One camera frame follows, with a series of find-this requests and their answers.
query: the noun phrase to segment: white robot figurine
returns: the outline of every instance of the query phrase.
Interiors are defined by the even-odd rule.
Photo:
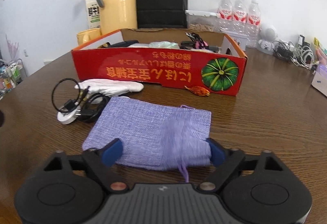
[[[274,26],[270,24],[262,24],[260,29],[261,40],[259,40],[260,48],[273,51],[273,41],[277,38],[277,32]]]

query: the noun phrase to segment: blue gripper pad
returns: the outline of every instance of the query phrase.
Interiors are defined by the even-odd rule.
[[[211,149],[210,161],[215,167],[218,167],[226,159],[226,150],[211,138],[207,138],[206,142],[209,143]]]
[[[123,155],[123,143],[120,139],[112,140],[108,145],[99,150],[101,161],[104,165],[111,167]]]

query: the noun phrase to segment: brown tabletop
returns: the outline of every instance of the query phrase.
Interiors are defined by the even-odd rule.
[[[312,74],[257,50],[249,61],[237,97],[198,97],[186,90],[146,84],[132,98],[169,105],[186,104],[212,112],[210,137],[225,147],[249,154],[269,149],[308,187],[313,197],[307,224],[327,221],[327,98],[310,86]],[[51,105],[51,92],[62,78],[77,78],[68,53],[23,81],[0,101],[5,123],[0,128],[0,224],[21,223],[13,205],[24,179],[52,152],[78,154],[92,124],[62,125]],[[128,184],[176,183],[177,170],[147,171],[116,166]],[[190,180],[201,181],[212,168],[190,168]]]

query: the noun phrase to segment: yellow thermos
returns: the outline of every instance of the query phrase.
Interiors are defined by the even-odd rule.
[[[97,0],[102,35],[117,29],[137,29],[136,0]]]

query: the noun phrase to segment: wall outlet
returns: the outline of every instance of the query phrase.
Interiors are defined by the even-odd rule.
[[[53,60],[44,60],[43,63],[46,66],[47,64],[51,63]]]

